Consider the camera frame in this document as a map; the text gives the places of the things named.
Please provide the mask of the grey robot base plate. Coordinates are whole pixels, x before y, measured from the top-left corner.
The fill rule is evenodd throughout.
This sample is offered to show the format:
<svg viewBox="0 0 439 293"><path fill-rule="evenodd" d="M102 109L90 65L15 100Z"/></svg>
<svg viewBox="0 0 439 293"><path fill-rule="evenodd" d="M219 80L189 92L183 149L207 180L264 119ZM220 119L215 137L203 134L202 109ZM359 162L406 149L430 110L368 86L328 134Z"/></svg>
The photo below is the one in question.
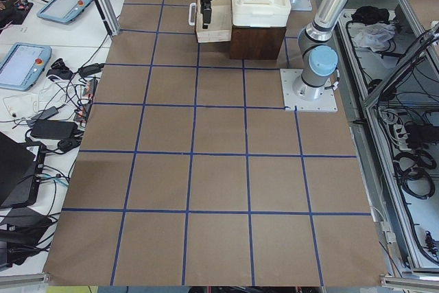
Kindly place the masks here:
<svg viewBox="0 0 439 293"><path fill-rule="evenodd" d="M310 87L302 80L302 69L281 69L284 109L298 112L336 113L335 92L331 79L325 85Z"/></svg>

